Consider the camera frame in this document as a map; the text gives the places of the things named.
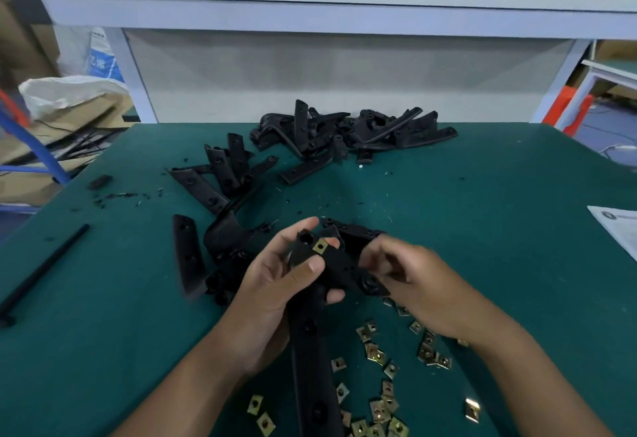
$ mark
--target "floor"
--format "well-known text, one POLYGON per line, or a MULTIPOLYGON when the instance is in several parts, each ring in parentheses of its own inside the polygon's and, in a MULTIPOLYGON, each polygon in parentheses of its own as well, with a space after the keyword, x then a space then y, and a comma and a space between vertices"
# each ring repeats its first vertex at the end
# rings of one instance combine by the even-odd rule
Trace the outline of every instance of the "floor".
MULTIPOLYGON (((595 103, 575 139, 619 164, 636 167, 637 112, 608 102, 595 103)), ((26 214, 0 212, 0 244, 29 219, 26 214)))

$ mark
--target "green work mat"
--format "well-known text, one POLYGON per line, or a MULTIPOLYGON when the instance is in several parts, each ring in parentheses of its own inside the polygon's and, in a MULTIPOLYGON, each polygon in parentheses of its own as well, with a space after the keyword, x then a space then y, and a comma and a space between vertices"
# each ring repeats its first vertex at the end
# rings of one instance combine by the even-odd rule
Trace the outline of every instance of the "green work mat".
MULTIPOLYGON (((106 435, 218 320, 212 298, 181 298, 171 234, 175 213, 193 217, 200 238, 213 217, 165 167, 206 163, 203 145, 226 146, 227 132, 243 134, 251 150, 252 127, 136 125, 0 248, 5 297, 91 224, 19 304, 17 325, 0 330, 0 435, 106 435), (104 199, 100 208, 87 184, 101 174, 114 176, 101 195, 138 196, 104 199)), ((283 228, 329 216, 434 248, 537 338, 617 436, 636 435, 637 266, 586 206, 637 209, 637 177, 544 125, 454 127, 460 135, 450 141, 380 153, 370 166, 350 156, 292 187, 276 177, 298 163, 290 152, 258 153, 252 163, 281 160, 239 219, 283 228)), ((439 337, 435 348, 454 365, 426 367, 412 318, 379 299, 349 295, 326 312, 330 354, 347 365, 334 381, 350 389, 342 407, 354 419, 371 420, 368 402, 384 377, 355 333, 374 318, 373 341, 400 366, 396 415, 411 435, 515 434, 471 349, 439 337), (464 417, 466 397, 483 405, 480 424, 464 417)), ((298 434, 288 351, 235 395, 213 435, 260 436, 246 413, 252 393, 265 397, 274 437, 298 434)))

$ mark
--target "small black scrap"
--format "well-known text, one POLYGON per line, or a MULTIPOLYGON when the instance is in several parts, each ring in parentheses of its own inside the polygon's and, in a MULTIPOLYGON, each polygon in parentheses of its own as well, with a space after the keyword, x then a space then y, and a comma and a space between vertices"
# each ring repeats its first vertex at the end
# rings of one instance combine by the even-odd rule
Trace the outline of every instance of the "small black scrap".
POLYGON ((108 184, 111 180, 113 180, 113 176, 111 176, 111 175, 106 175, 106 174, 100 175, 95 180, 92 180, 89 183, 89 185, 87 186, 87 188, 89 190, 97 190, 97 189, 102 188, 106 184, 108 184))
POLYGON ((250 140, 259 150, 283 143, 303 161, 279 176, 294 185, 335 160, 346 160, 356 152, 356 163, 368 165, 376 152, 402 150, 442 142, 458 136, 452 127, 438 129, 438 112, 420 118, 422 108, 414 107, 400 117, 373 110, 321 115, 307 103, 297 100, 294 115, 266 113, 250 132, 250 140))

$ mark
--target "black tool handle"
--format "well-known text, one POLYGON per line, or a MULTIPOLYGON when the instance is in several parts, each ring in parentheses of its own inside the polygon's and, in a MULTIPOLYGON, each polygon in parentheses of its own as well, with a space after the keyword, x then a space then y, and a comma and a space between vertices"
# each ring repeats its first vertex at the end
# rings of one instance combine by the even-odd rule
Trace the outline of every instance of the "black tool handle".
POLYGON ((64 241, 64 243, 57 248, 51 256, 47 257, 34 272, 22 281, 2 303, 0 303, 0 328, 12 326, 15 323, 15 319, 9 315, 9 312, 11 312, 13 307, 20 303, 20 300, 26 296, 26 294, 39 280, 42 279, 42 276, 51 269, 51 266, 55 264, 57 260, 60 259, 60 257, 62 257, 69 248, 71 248, 71 246, 73 246, 73 244, 75 244, 75 241, 80 239, 80 237, 89 230, 89 227, 90 226, 88 224, 81 226, 70 238, 64 241))
POLYGON ((323 320, 326 294, 314 282, 287 304, 300 437, 345 437, 323 320))

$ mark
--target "green tabletop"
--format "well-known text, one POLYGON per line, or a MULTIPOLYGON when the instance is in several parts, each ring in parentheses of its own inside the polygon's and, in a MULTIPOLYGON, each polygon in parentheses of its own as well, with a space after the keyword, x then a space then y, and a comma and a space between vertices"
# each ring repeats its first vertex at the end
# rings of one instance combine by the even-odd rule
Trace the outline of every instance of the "green tabletop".
MULTIPOLYGON (((181 298, 171 236, 175 213, 193 217, 200 238, 212 216, 164 167, 206 163, 204 143, 225 146, 227 132, 247 139, 252 126, 136 125, 0 247, 4 297, 91 224, 20 303, 17 325, 0 330, 0 435, 106 435, 218 320, 222 310, 209 297, 181 298), (101 174, 115 178, 102 194, 139 197, 109 199, 100 209, 86 185, 101 174)), ((287 149, 259 153, 257 161, 282 159, 240 220, 277 220, 281 228, 329 216, 434 248, 537 338, 617 436, 636 435, 637 266, 586 206, 637 209, 637 178, 544 125, 454 127, 456 139, 382 153, 362 168, 350 158, 293 187, 275 173, 297 163, 287 149)), ((470 349, 438 339, 453 368, 425 367, 410 317, 351 296, 326 311, 330 352, 347 364, 335 383, 350 389, 342 407, 354 417, 371 419, 368 401, 384 377, 355 333, 375 318, 375 343, 401 368, 396 415, 411 435, 515 434, 470 349), (464 417, 466 397, 487 407, 478 425, 464 417)), ((245 411, 252 393, 265 396, 273 437, 298 434, 289 358, 284 353, 228 403, 213 435, 261 435, 245 411)))

